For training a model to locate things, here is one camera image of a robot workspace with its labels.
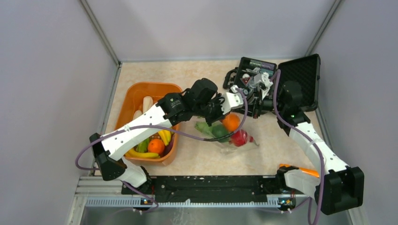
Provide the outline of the green napa cabbage toy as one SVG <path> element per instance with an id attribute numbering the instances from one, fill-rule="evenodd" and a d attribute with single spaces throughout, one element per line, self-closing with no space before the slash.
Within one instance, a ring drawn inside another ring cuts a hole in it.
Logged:
<path id="1" fill-rule="evenodd" d="M 195 129 L 208 138 L 216 138 L 213 134 L 213 129 L 215 126 L 209 126 L 206 122 L 198 121 L 195 123 Z"/>

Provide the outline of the green lime toy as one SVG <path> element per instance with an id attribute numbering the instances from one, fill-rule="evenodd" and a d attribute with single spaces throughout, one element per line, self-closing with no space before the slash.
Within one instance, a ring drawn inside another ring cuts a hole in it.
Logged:
<path id="1" fill-rule="evenodd" d="M 230 133 L 223 124 L 217 124 L 212 126 L 211 133 L 214 136 L 214 138 L 218 139 L 219 143 L 228 143 L 230 141 L 229 137 L 222 138 L 223 136 L 228 135 Z"/>

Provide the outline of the orange fruit toy back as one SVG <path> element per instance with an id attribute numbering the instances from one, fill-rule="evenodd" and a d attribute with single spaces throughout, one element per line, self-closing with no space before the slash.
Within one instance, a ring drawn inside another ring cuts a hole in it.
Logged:
<path id="1" fill-rule="evenodd" d="M 223 120 L 222 124 L 229 132 L 235 131 L 240 125 L 240 117 L 235 113 L 228 114 Z"/>

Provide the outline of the orange fruit toy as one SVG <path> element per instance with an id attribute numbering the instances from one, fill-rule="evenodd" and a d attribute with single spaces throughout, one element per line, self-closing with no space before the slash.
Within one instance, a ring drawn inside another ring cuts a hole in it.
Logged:
<path id="1" fill-rule="evenodd" d="M 240 125 L 240 117 L 235 113 L 228 114 L 223 120 L 222 124 L 229 132 L 235 131 Z"/>
<path id="2" fill-rule="evenodd" d="M 157 153 L 161 155 L 163 154 L 164 150 L 165 144 L 161 139 L 152 139 L 147 146 L 147 152 L 150 153 Z"/>

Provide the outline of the clear zip top bag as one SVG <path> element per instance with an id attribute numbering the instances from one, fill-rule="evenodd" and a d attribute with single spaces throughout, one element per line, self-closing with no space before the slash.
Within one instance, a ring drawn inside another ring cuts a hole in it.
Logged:
<path id="1" fill-rule="evenodd" d="M 194 128 L 204 139 L 216 139 L 214 144 L 223 154 L 253 150 L 259 147 L 254 137 L 245 129 L 240 129 L 229 137 L 226 135 L 234 132 L 241 124 L 241 118 L 236 113 L 230 113 L 223 120 L 216 121 L 211 126 L 205 121 L 196 121 Z"/>

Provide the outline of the red chili pepper toy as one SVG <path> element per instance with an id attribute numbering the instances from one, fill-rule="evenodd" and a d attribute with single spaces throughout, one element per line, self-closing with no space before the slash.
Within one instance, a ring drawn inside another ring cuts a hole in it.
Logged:
<path id="1" fill-rule="evenodd" d="M 255 139 L 252 136 L 248 137 L 248 142 L 256 146 L 259 146 L 259 144 L 255 141 Z"/>

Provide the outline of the red apple toy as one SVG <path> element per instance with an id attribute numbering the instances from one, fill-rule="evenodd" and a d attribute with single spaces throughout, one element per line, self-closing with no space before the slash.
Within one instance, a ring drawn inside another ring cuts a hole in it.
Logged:
<path id="1" fill-rule="evenodd" d="M 248 133 L 241 129 L 233 134 L 230 138 L 230 143 L 236 147 L 245 145 L 248 142 Z"/>

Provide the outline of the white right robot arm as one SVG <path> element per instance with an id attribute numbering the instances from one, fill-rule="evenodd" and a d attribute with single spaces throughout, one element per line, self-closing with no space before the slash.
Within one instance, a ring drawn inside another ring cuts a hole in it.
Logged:
<path id="1" fill-rule="evenodd" d="M 315 131 L 300 107 L 300 84 L 287 81 L 276 88 L 276 93 L 273 99 L 279 127 L 303 150 L 318 172 L 315 177 L 297 167 L 283 166 L 276 172 L 276 189 L 281 193 L 298 190 L 314 199 L 325 215 L 362 206 L 363 171 L 340 159 Z"/>

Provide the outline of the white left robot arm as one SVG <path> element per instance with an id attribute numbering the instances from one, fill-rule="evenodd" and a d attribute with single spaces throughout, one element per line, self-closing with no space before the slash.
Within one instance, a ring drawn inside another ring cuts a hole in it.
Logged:
<path id="1" fill-rule="evenodd" d="M 197 80 L 191 88 L 166 94 L 145 113 L 122 128 L 93 141 L 93 154 L 104 181 L 120 180 L 133 186 L 140 194 L 149 191 L 150 176 L 143 167 L 124 161 L 130 149 L 158 130 L 171 128 L 194 116 L 205 118 L 208 125 L 223 119 L 242 100 L 237 93 L 217 92 L 210 80 Z"/>

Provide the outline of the black poker chip case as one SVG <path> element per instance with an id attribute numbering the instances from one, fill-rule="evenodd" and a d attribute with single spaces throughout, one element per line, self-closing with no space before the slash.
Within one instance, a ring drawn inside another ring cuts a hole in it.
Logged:
<path id="1" fill-rule="evenodd" d="M 305 112 L 315 111 L 318 108 L 318 89 L 320 80 L 321 58 L 318 54 L 286 61 L 280 64 L 242 57 L 238 67 L 230 70 L 224 79 L 223 88 L 229 89 L 237 85 L 245 94 L 248 101 L 248 116 L 252 117 L 252 102 L 254 94 L 260 90 L 251 89 L 249 81 L 258 73 L 268 73 L 271 81 L 275 81 L 275 73 L 281 70 L 280 83 L 278 88 L 287 81 L 298 82 L 302 90 L 301 108 Z M 271 87 L 267 97 L 272 98 L 274 88 Z"/>

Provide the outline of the yellow banana bunch toy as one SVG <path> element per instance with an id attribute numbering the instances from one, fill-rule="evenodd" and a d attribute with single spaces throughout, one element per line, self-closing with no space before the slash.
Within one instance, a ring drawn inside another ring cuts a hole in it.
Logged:
<path id="1" fill-rule="evenodd" d="M 164 145 L 169 146 L 172 139 L 172 133 L 169 130 L 160 130 L 158 131 L 158 135 L 160 136 Z"/>

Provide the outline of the orange fruit toy front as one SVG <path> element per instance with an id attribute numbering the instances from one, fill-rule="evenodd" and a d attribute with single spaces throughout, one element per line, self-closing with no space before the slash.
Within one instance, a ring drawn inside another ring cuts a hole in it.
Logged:
<path id="1" fill-rule="evenodd" d="M 147 146 L 147 152 L 150 153 L 157 153 L 161 155 L 163 154 L 164 150 L 165 144 L 161 139 L 152 139 Z"/>

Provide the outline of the orange plastic bin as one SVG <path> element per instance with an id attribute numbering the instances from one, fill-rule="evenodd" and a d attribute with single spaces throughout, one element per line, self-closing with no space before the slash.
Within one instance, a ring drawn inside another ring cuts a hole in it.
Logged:
<path id="1" fill-rule="evenodd" d="M 144 97 L 150 96 L 154 102 L 157 102 L 159 99 L 171 92 L 182 92 L 182 89 L 176 84 L 160 82 L 138 82 L 132 85 L 126 92 L 125 99 L 116 121 L 115 129 L 118 129 L 132 121 L 135 111 L 142 110 Z M 165 148 L 161 158 L 151 159 L 134 157 L 130 152 L 125 154 L 125 158 L 137 165 L 167 166 L 171 164 L 176 157 L 178 138 L 178 134 L 173 135 L 173 141 L 171 141 Z"/>

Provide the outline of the yellow banana toy front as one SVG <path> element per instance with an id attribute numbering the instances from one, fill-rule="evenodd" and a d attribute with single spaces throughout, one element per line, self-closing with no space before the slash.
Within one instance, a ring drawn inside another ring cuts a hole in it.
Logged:
<path id="1" fill-rule="evenodd" d="M 151 153 L 151 152 L 137 152 L 134 149 L 130 149 L 128 152 L 125 153 L 126 157 L 131 158 L 147 158 L 147 159 L 158 159 L 160 155 L 158 153 Z"/>

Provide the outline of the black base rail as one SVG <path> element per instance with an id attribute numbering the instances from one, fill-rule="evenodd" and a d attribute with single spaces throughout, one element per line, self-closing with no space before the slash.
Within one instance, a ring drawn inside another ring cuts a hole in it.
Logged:
<path id="1" fill-rule="evenodd" d="M 158 176 L 154 196 L 161 203 L 262 203 L 281 194 L 273 176 Z"/>

